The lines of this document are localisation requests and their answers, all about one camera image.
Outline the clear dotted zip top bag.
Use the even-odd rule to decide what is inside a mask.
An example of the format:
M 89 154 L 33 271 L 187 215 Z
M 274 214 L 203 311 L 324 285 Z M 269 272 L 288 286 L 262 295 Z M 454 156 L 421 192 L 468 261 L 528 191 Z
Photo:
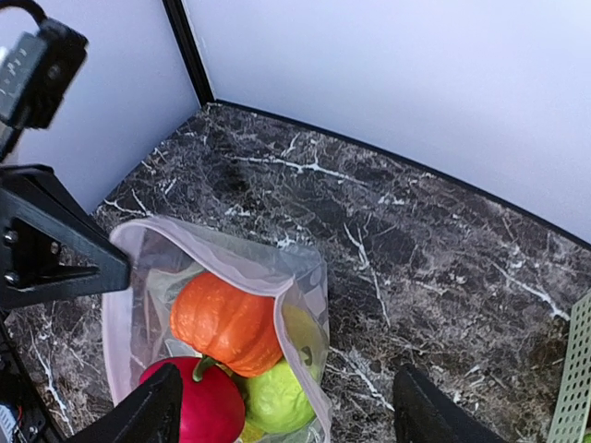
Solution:
M 110 235 L 131 263 L 103 296 L 114 403 L 160 366 L 183 379 L 186 442 L 327 442 L 332 402 L 326 264 L 306 245 L 259 244 L 178 219 L 124 222 Z

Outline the orange pumpkin toy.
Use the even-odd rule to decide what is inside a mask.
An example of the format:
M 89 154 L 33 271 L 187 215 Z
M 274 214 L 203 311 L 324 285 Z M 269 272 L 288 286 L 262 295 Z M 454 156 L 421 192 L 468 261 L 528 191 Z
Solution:
M 173 335 L 242 377 L 257 377 L 283 358 L 274 327 L 274 299 L 246 293 L 210 272 L 176 297 Z

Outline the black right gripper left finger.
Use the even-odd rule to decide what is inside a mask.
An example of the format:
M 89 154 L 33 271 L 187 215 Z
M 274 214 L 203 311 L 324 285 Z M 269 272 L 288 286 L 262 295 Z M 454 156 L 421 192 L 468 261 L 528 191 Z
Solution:
M 69 439 L 70 442 L 177 442 L 183 382 L 172 364 L 159 368 L 111 412 Z

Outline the green wrinkled fruit toy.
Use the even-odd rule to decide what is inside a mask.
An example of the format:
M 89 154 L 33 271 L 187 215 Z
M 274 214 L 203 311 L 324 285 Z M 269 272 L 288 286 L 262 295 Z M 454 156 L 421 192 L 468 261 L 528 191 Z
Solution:
M 237 377 L 246 421 L 267 434 L 295 432 L 316 414 L 292 368 L 283 358 L 257 377 Z

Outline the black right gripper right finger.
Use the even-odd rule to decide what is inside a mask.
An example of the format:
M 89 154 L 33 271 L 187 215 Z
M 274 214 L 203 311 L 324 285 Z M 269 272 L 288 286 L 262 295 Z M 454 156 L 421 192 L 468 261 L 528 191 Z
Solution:
M 398 442 L 486 443 L 502 438 L 480 424 L 410 364 L 393 380 L 394 428 Z

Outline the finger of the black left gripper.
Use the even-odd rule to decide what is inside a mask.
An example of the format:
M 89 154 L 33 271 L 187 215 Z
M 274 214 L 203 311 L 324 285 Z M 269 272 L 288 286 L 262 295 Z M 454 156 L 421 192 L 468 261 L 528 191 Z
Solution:
M 1 168 L 1 269 L 10 277 L 127 277 L 109 241 L 43 165 Z

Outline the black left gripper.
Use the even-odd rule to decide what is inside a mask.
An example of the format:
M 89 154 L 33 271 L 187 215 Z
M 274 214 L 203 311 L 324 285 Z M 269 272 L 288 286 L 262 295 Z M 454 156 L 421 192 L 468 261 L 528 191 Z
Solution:
M 60 428 L 22 362 L 6 326 L 11 311 L 51 301 L 125 290 L 128 265 L 61 266 L 54 239 L 14 217 L 1 220 L 1 440 L 58 442 Z

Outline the napa cabbage toy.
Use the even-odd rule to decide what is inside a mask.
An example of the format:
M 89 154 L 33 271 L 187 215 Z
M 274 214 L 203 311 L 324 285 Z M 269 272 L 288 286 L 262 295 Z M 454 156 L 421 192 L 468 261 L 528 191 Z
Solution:
M 326 343 L 325 334 L 319 330 L 312 317 L 299 307 L 284 306 L 283 319 L 287 336 L 298 351 L 299 362 L 316 381 L 319 381 L 321 351 Z M 240 439 L 243 442 L 257 442 L 268 435 L 284 434 L 267 434 L 246 421 Z

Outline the red tomato toy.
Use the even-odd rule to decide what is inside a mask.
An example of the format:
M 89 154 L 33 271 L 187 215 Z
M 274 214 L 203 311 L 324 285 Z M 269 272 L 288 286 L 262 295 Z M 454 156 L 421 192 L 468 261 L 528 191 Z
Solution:
M 175 365 L 183 381 L 179 440 L 237 441 L 244 429 L 246 408 L 232 379 L 211 359 L 202 365 L 198 357 L 182 356 L 154 363 L 139 381 L 145 382 L 165 364 Z

